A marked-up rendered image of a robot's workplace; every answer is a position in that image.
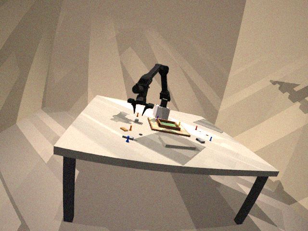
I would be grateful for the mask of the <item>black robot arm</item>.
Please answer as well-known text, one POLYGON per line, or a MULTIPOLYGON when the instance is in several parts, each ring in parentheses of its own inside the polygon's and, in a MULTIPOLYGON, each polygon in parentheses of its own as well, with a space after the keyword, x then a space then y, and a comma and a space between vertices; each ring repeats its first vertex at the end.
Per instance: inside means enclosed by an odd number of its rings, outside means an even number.
MULTIPOLYGON (((151 84, 153 77, 159 72, 159 74, 161 75, 161 84, 162 84, 162 91, 160 92, 161 104, 159 106, 167 108, 167 102, 171 100, 170 93, 167 90, 168 71, 169 71, 168 66, 162 64, 155 64, 155 66, 147 74, 144 74, 140 78, 138 83, 136 83, 136 85, 133 86, 132 88, 133 93, 141 93, 147 95, 148 89, 150 88, 149 85, 151 84)), ((144 98, 144 95, 142 95, 142 97, 137 95, 136 104, 143 105, 143 103, 146 103, 146 98, 144 98)))

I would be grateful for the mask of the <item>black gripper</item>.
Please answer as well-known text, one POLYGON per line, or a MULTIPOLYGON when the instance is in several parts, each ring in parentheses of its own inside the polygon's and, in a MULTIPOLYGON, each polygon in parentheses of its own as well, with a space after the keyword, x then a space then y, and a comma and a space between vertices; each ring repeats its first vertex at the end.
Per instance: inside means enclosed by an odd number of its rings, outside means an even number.
MULTIPOLYGON (((144 98, 146 98, 146 94, 141 94, 141 93, 139 93, 139 96, 141 96, 142 97, 142 95, 144 95, 144 98)), ((130 103, 132 106, 133 106, 133 112, 134 112, 134 114, 135 114, 135 110, 136 110, 136 101, 134 100, 134 99, 132 99, 132 98, 129 98, 128 99, 128 101, 127 101, 128 103, 130 103)), ((145 106, 144 107, 144 110, 143 110, 143 113, 142 113, 142 116, 143 116, 143 114, 144 114, 144 112, 146 111, 146 109, 153 109, 154 108, 154 104, 152 104, 152 103, 143 103, 143 105, 145 106)))

